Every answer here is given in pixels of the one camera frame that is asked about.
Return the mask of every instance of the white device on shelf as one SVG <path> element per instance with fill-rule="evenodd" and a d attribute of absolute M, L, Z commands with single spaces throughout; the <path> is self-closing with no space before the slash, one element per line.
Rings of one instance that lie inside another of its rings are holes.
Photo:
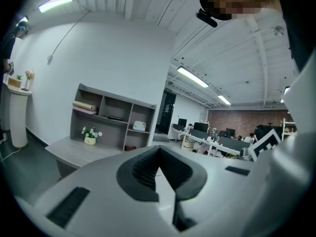
<path fill-rule="evenodd" d="M 142 121 L 135 121 L 133 124 L 133 129 L 144 132 L 146 130 L 146 123 Z"/>

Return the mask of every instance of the white wall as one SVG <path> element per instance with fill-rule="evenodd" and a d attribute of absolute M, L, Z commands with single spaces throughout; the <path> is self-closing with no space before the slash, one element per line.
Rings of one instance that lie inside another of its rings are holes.
<path fill-rule="evenodd" d="M 204 106 L 177 94 L 171 124 L 177 124 L 178 119 L 187 119 L 187 126 L 189 123 L 194 125 L 194 122 L 201 121 L 202 113 L 204 114 L 203 116 L 206 116 L 206 119 L 203 121 L 207 121 L 208 110 Z M 169 130 L 168 138 L 175 139 L 175 133 Z"/>
<path fill-rule="evenodd" d="M 69 135 L 79 83 L 157 104 L 154 124 L 157 120 L 175 36 L 152 24 L 91 12 L 64 38 L 48 65 L 48 55 L 81 17 L 71 14 L 32 29 L 16 57 L 16 74 L 36 74 L 27 127 L 48 144 Z"/>

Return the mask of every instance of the person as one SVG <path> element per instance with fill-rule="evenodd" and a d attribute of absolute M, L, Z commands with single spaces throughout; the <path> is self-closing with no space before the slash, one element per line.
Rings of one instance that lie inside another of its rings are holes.
<path fill-rule="evenodd" d="M 197 154 L 203 155 L 207 150 L 209 150 L 210 145 L 206 143 L 202 143 L 200 148 L 197 151 Z"/>
<path fill-rule="evenodd" d="M 261 140 L 265 136 L 265 134 L 261 128 L 262 127 L 260 125 L 258 125 L 254 131 L 254 137 L 255 137 L 256 142 Z"/>
<path fill-rule="evenodd" d="M 191 129 L 193 129 L 193 125 L 190 123 L 187 127 L 186 132 L 189 133 Z"/>
<path fill-rule="evenodd" d="M 254 133 L 250 133 L 249 136 L 247 136 L 243 141 L 250 143 L 251 145 L 253 144 L 254 140 L 256 140 Z"/>
<path fill-rule="evenodd" d="M 1 104 L 1 91 L 2 91 L 2 82 L 3 82 L 3 75 L 8 73 L 13 75 L 14 70 L 12 67 L 9 66 L 8 59 L 11 57 L 12 49 L 15 43 L 15 39 L 20 37 L 23 33 L 27 34 L 28 27 L 27 23 L 21 21 L 15 27 L 14 32 L 4 36 L 1 47 L 0 47 L 0 104 Z M 1 125 L 0 125 L 0 144 L 7 140 L 7 136 L 5 133 L 2 133 Z"/>
<path fill-rule="evenodd" d="M 200 4 L 209 16 L 220 20 L 244 18 L 264 8 L 278 11 L 286 23 L 292 58 L 299 71 L 316 46 L 314 25 L 310 23 L 313 12 L 308 11 L 315 7 L 314 0 L 200 0 Z"/>

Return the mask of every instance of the white flowers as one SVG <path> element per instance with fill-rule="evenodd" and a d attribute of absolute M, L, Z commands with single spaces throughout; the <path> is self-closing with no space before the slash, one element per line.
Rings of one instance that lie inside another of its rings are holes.
<path fill-rule="evenodd" d="M 84 134 L 86 137 L 90 138 L 98 138 L 98 136 L 102 136 L 102 132 L 95 132 L 94 129 L 95 127 L 92 127 L 90 130 L 84 127 L 81 131 L 81 134 Z"/>

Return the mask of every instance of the office desk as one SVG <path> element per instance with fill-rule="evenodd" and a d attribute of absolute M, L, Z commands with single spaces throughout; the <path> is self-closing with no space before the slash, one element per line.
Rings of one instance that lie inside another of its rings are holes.
<path fill-rule="evenodd" d="M 216 151 L 215 151 L 215 153 L 213 154 L 214 157 L 217 155 L 218 150 L 224 151 L 224 152 L 226 152 L 226 153 L 228 153 L 228 154 L 232 154 L 232 155 L 238 155 L 238 156 L 240 155 L 240 152 L 239 152 L 239 151 L 236 151 L 236 150 L 234 150 L 234 149 L 230 149 L 230 148 L 227 148 L 227 147 L 218 145 L 217 143 L 212 142 L 211 140 L 203 140 L 203 139 L 201 139 L 201 138 L 197 138 L 197 137 L 195 137 L 195 136 L 192 136 L 192 135 L 188 134 L 187 132 L 179 131 L 179 130 L 174 129 L 174 128 L 172 128 L 172 131 L 184 135 L 181 148 L 183 148 L 183 144 L 184 144 L 184 141 L 185 141 L 186 137 L 189 137 L 190 139 L 195 140 L 195 141 L 197 141 L 197 142 L 203 142 L 203 143 L 205 143 L 205 144 L 207 144 L 207 145 L 210 145 L 209 150 L 208 150 L 208 154 L 207 154 L 208 156 L 211 154 L 211 149 L 212 149 L 212 147 L 216 147 Z"/>
<path fill-rule="evenodd" d="M 71 140 L 69 136 L 52 143 L 45 149 L 56 157 L 57 163 L 60 161 L 75 169 L 93 161 L 122 153 L 122 150 L 117 148 L 105 147 L 98 143 L 87 145 L 83 139 Z"/>

